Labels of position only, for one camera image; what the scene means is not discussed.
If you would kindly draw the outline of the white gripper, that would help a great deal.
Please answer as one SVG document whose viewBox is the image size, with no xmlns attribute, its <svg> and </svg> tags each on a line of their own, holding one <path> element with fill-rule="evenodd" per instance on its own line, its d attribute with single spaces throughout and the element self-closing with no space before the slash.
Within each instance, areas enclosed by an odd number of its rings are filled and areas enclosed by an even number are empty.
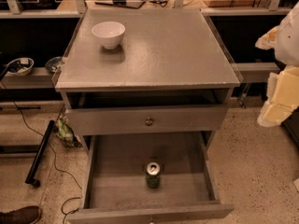
<svg viewBox="0 0 299 224">
<path fill-rule="evenodd" d="M 276 59 L 286 65 L 279 74 L 271 73 L 267 83 L 267 100 L 257 118 L 263 127 L 280 125 L 299 107 L 299 2 L 280 25 L 258 38 L 258 49 L 275 48 Z"/>
</svg>

